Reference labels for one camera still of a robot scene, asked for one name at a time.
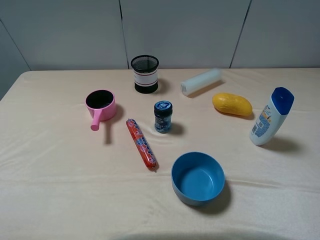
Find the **blue gum bottle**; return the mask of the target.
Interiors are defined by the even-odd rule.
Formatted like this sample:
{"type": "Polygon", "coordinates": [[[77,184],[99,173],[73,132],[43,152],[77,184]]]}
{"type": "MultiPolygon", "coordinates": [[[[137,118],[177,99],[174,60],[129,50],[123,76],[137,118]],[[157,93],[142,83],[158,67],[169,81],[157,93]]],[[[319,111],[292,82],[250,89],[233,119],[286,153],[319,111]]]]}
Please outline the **blue gum bottle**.
{"type": "Polygon", "coordinates": [[[172,126],[173,105],[167,100],[161,100],[154,105],[154,128],[159,133],[168,133],[172,126]]]}

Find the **red sausage in wrapper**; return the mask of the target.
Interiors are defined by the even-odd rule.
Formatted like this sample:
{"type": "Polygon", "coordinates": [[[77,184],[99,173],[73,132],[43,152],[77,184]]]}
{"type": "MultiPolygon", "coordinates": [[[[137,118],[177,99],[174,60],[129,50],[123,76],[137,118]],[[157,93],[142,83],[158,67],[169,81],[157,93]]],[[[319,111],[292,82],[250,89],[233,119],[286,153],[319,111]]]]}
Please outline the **red sausage in wrapper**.
{"type": "Polygon", "coordinates": [[[126,121],[126,126],[145,166],[148,170],[156,172],[158,169],[158,162],[141,128],[139,127],[137,122],[132,118],[129,118],[126,121]]]}

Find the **translucent white cylinder tube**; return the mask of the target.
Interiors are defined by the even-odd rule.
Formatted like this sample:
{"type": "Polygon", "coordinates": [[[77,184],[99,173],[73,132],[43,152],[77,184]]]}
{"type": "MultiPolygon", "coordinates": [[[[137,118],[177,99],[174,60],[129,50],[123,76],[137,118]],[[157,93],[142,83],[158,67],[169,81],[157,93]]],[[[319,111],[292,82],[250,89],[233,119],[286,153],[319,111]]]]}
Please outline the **translucent white cylinder tube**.
{"type": "Polygon", "coordinates": [[[213,68],[180,83],[181,92],[185,96],[194,94],[221,79],[221,70],[213,68]]]}

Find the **black mesh pen holder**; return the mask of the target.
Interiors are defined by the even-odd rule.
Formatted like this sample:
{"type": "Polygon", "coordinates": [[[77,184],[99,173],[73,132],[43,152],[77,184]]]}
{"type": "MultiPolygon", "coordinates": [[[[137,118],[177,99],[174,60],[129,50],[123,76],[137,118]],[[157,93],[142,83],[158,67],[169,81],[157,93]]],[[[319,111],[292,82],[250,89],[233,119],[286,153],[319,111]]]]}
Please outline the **black mesh pen holder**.
{"type": "Polygon", "coordinates": [[[130,65],[135,90],[141,94],[154,93],[158,89],[159,60],[152,55],[139,55],[131,60],[130,65]]]}

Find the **yellow mango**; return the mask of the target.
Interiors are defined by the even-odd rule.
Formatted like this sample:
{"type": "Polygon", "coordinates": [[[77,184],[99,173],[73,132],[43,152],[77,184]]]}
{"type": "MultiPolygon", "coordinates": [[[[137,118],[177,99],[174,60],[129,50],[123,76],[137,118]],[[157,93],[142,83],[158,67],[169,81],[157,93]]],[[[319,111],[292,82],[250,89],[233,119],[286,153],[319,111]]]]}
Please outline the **yellow mango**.
{"type": "Polygon", "coordinates": [[[212,104],[215,109],[225,114],[250,116],[253,112],[253,107],[246,98],[232,93],[215,94],[212,97],[212,104]]]}

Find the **blue plastic bowl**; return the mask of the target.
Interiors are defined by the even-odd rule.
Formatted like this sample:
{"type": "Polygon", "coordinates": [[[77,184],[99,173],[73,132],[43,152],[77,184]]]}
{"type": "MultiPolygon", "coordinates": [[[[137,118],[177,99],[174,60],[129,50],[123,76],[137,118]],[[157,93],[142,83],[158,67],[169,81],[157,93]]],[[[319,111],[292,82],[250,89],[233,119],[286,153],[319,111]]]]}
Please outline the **blue plastic bowl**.
{"type": "Polygon", "coordinates": [[[187,152],[171,168],[172,188],[186,205],[199,207],[212,202],[224,189],[225,173],[221,165],[203,152],[187,152]]]}

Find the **white bottle blue cap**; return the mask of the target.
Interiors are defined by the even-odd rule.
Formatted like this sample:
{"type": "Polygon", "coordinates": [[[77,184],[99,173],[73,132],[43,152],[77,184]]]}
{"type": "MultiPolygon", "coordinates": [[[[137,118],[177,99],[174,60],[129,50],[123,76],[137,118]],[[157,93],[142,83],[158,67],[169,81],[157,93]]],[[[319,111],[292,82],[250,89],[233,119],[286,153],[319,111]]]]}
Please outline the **white bottle blue cap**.
{"type": "Polygon", "coordinates": [[[270,96],[250,131],[249,138],[256,146],[269,142],[280,129],[294,103],[294,95],[284,87],[277,87],[270,96]]]}

